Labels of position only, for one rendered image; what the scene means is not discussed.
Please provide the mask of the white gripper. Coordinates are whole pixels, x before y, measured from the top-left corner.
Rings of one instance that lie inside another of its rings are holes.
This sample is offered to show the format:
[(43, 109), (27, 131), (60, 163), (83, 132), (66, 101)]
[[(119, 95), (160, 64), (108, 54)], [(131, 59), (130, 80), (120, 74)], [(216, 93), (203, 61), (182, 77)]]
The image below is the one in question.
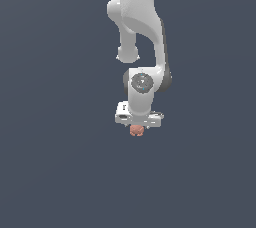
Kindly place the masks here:
[(164, 114), (161, 112), (150, 111), (145, 116), (133, 115), (128, 109), (128, 102), (119, 102), (115, 113), (115, 122), (125, 126), (141, 125), (146, 128), (160, 127)]

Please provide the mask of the small pink lumpy object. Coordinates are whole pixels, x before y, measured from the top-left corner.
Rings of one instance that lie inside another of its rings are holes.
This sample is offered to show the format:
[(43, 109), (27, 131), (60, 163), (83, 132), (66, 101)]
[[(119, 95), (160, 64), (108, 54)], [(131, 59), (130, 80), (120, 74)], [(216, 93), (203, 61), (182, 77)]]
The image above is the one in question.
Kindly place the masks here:
[(131, 125), (130, 126), (130, 134), (132, 136), (142, 136), (144, 133), (144, 127), (141, 125)]

